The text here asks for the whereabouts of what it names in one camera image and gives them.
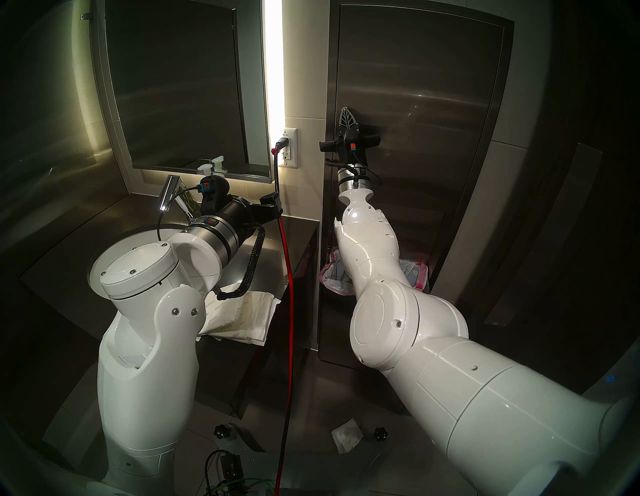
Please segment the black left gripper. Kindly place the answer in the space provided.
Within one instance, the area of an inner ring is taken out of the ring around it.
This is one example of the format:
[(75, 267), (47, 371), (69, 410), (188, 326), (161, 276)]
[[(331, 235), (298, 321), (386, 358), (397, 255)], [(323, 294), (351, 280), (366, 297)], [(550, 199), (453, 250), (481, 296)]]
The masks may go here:
[(280, 195), (264, 195), (259, 203), (250, 203), (236, 195), (228, 195), (227, 216), (238, 236), (251, 236), (258, 225), (277, 220), (283, 213)]

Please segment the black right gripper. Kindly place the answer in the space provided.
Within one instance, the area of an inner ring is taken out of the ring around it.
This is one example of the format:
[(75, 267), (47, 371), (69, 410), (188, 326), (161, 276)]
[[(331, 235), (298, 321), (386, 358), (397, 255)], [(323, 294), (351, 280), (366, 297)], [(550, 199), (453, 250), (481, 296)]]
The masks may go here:
[(337, 139), (319, 143), (320, 151), (336, 153), (340, 164), (368, 167), (366, 150), (379, 146), (381, 136), (362, 132), (357, 117), (347, 106), (340, 110), (338, 130)]

